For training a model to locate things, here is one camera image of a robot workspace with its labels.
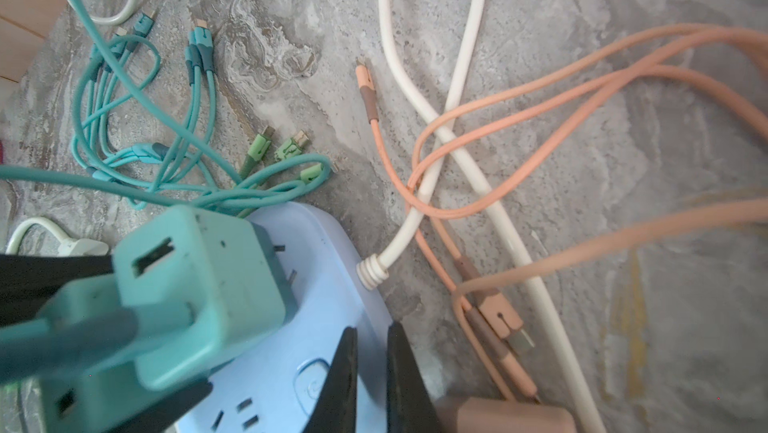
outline power button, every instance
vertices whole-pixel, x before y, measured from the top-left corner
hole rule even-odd
[[[293,388],[296,390],[296,397],[307,416],[312,415],[312,411],[315,409],[322,386],[326,382],[326,376],[328,376],[328,369],[328,363],[325,360],[316,359],[307,363],[296,375]]]

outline white power plug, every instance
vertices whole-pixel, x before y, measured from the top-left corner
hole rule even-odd
[[[109,245],[90,238],[67,238],[58,246],[59,256],[103,256],[109,253]]]
[[[11,235],[11,240],[8,241],[8,247],[5,249],[6,255],[15,255],[18,253],[18,247],[22,245],[24,234],[33,225],[44,227],[56,237],[61,243],[58,246],[59,256],[102,256],[109,253],[109,245],[107,245],[107,243],[102,243],[90,238],[71,238],[62,227],[53,223],[50,219],[43,218],[42,216],[35,216],[33,218],[25,219],[18,225],[18,227],[16,227]]]

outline teal charging cable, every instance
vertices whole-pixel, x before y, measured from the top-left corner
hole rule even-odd
[[[190,44],[185,51],[187,70],[190,73],[190,107],[183,123],[173,120],[158,108],[144,93],[143,89],[155,78],[160,68],[160,54],[146,39],[154,18],[143,15],[134,26],[132,34],[119,31],[109,42],[105,41],[90,19],[82,0],[72,0],[72,7],[80,16],[94,41],[91,61],[75,89],[73,101],[74,139],[72,153],[75,160],[88,171],[90,177],[51,172],[40,169],[0,166],[0,178],[29,180],[35,182],[56,182],[82,188],[97,189],[128,198],[137,208],[146,203],[170,206],[185,201],[158,194],[164,190],[196,192],[199,197],[187,203],[216,211],[237,214],[249,208],[261,208],[290,201],[311,192],[328,179],[331,163],[322,155],[299,155],[268,166],[243,179],[234,167],[213,150],[209,141],[214,131],[216,117],[216,87],[213,63],[213,41],[204,22],[198,22],[190,33]],[[154,54],[153,70],[136,85],[125,72],[128,62],[139,44],[146,45]],[[194,134],[200,109],[200,92],[203,88],[203,73],[208,86],[210,113],[208,127],[203,138]],[[128,91],[117,100],[112,100],[117,82]],[[85,118],[82,117],[83,98]],[[156,143],[141,143],[129,148],[113,151],[108,139],[108,114],[115,107],[129,99],[135,99],[163,124],[176,132],[177,138],[171,146]],[[190,152],[194,146],[196,152]],[[232,179],[231,188],[218,188],[210,171],[202,161],[205,155]],[[141,181],[126,176],[116,169],[131,162],[159,164],[154,180]],[[299,176],[269,189],[257,189],[271,176],[300,165],[307,165]],[[197,168],[205,179],[204,185],[191,185],[182,180],[187,173]]]

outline yellow stain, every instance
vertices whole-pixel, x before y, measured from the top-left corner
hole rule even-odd
[[[648,345],[643,333],[648,327],[648,312],[641,281],[640,259],[637,250],[629,253],[629,282],[614,298],[610,309],[609,330],[628,340],[627,398],[637,399],[645,395],[643,369],[648,363]]]

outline marble floor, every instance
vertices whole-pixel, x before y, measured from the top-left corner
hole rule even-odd
[[[122,0],[84,1],[94,14],[105,16]],[[392,0],[399,53],[437,109],[446,99],[469,1]],[[356,88],[355,59],[364,56],[372,69],[382,128],[403,178],[423,124],[386,67],[376,0],[142,0],[141,8],[158,10],[150,39],[163,68],[146,90],[158,105],[177,118],[184,115],[187,31],[193,18],[207,20],[214,33],[220,98],[214,148],[239,162],[255,132],[266,125],[276,128],[278,140],[306,131],[310,151],[330,156],[337,174],[304,201],[338,218],[362,256],[389,242],[404,218],[402,201],[376,155]],[[681,21],[765,31],[768,3],[486,0],[463,98],[536,79],[622,36]],[[77,17],[64,12],[0,114],[7,164],[81,172],[68,145],[72,93],[90,47]],[[457,130],[624,67],[646,51],[643,46],[618,54],[563,84],[475,113],[458,122]],[[768,106],[765,83],[734,50],[708,46],[674,62],[728,82],[762,110]],[[146,52],[130,63],[135,77],[149,68]],[[564,106],[469,150],[498,184],[573,109]],[[135,102],[113,116],[110,137],[117,144],[171,138]],[[764,192],[766,159],[766,145],[712,101],[686,86],[643,80],[609,100],[503,202],[538,259],[709,198]],[[136,212],[115,197],[63,186],[0,182],[0,191],[0,236],[25,217],[45,215],[73,236],[114,245],[161,211]],[[450,161],[436,197],[443,207],[473,197]],[[512,266],[486,217],[452,225],[482,273]],[[22,251],[50,254],[54,248],[54,240],[35,231]],[[409,333],[430,393],[497,396],[449,310],[446,291],[415,246],[391,273],[381,293]],[[545,280],[609,431],[768,430],[765,273],[768,231],[763,225],[671,239]],[[521,361],[543,400],[572,410],[526,294],[515,288],[505,292],[538,343]]]

